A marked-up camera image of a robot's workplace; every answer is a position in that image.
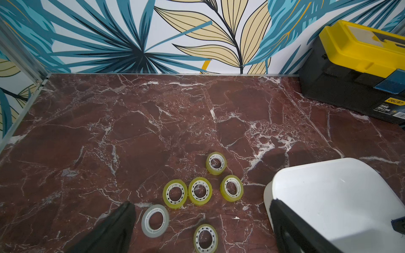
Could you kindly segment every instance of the toolbox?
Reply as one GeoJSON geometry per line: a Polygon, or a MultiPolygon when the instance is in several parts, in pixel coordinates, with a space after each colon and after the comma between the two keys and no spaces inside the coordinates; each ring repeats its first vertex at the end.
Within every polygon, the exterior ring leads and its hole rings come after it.
{"type": "Polygon", "coordinates": [[[405,37],[339,20],[321,31],[299,77],[307,98],[405,122],[405,37]]]}

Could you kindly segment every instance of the tropical leaf wallpaper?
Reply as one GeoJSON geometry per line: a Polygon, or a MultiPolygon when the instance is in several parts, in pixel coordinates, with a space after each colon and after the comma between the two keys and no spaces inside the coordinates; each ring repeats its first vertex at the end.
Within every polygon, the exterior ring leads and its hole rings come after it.
{"type": "Polygon", "coordinates": [[[17,120],[37,86],[0,51],[0,139],[17,120]]]}
{"type": "Polygon", "coordinates": [[[49,72],[294,74],[324,26],[405,17],[405,0],[0,1],[49,72]]]}

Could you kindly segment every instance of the toolbox label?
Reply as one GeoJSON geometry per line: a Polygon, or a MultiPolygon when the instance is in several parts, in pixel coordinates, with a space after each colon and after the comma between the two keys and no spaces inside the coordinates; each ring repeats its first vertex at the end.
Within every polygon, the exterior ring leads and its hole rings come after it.
{"type": "Polygon", "coordinates": [[[405,101],[396,99],[396,98],[389,98],[385,100],[385,102],[391,103],[391,104],[396,104],[396,105],[405,105],[405,101]]]}
{"type": "Polygon", "coordinates": [[[389,98],[374,108],[373,111],[405,119],[405,106],[402,105],[405,105],[405,101],[389,98]]]}

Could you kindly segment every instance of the deli logo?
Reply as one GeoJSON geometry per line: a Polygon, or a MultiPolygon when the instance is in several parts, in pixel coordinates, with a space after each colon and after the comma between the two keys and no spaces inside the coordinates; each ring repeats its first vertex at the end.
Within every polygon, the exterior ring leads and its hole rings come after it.
{"type": "Polygon", "coordinates": [[[389,98],[385,100],[387,103],[396,104],[396,105],[405,105],[405,101],[396,99],[396,98],[389,98]]]}

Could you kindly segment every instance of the white tape core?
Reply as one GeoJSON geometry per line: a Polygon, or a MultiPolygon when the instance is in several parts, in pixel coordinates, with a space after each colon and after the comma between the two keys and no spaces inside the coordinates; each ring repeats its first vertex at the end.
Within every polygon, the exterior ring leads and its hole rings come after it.
{"type": "Polygon", "coordinates": [[[172,203],[172,204],[178,204],[178,203],[180,203],[183,199],[184,199],[184,187],[181,185],[181,184],[179,184],[179,183],[173,183],[173,184],[171,184],[171,185],[169,185],[169,187],[167,188],[167,190],[166,190],[166,198],[167,198],[167,200],[170,202],[170,203],[172,203]],[[173,189],[173,188],[180,188],[180,190],[181,190],[181,197],[179,198],[179,200],[177,200],[177,201],[174,201],[174,200],[172,200],[172,199],[170,199],[170,196],[169,196],[169,192],[173,189]]]}
{"type": "Polygon", "coordinates": [[[209,195],[209,187],[208,184],[206,182],[204,182],[203,180],[197,180],[194,182],[193,186],[191,186],[191,194],[193,195],[193,197],[198,200],[198,201],[204,201],[207,199],[208,195],[209,195]],[[202,198],[199,198],[196,196],[196,194],[194,193],[194,189],[196,188],[197,185],[202,185],[205,188],[205,195],[202,198]]]}
{"type": "Polygon", "coordinates": [[[215,251],[215,242],[217,241],[217,237],[215,236],[215,232],[212,230],[212,228],[210,228],[210,227],[202,227],[202,228],[200,228],[197,231],[196,237],[194,239],[196,240],[198,253],[212,253],[212,252],[215,251]],[[210,235],[211,235],[211,238],[212,238],[211,245],[206,249],[201,248],[200,242],[199,242],[200,234],[204,230],[208,231],[210,233],[210,235]]]}
{"type": "Polygon", "coordinates": [[[221,155],[218,155],[218,154],[211,155],[208,159],[208,162],[209,162],[209,166],[213,170],[222,170],[225,166],[225,159],[221,155]],[[211,164],[212,159],[218,159],[221,163],[221,166],[219,168],[215,168],[214,166],[212,166],[212,164],[211,164]]]}
{"type": "Polygon", "coordinates": [[[241,194],[241,192],[242,192],[241,188],[242,188],[242,187],[241,187],[241,184],[239,183],[239,181],[237,181],[236,179],[234,179],[234,178],[232,178],[232,177],[228,178],[228,179],[225,181],[225,192],[226,192],[226,194],[228,194],[228,195],[231,196],[231,197],[234,197],[234,198],[238,197],[238,196],[241,194]],[[231,194],[231,193],[228,191],[228,189],[226,188],[226,185],[227,185],[229,182],[234,183],[234,185],[236,186],[236,193],[235,193],[235,195],[231,194]]]}

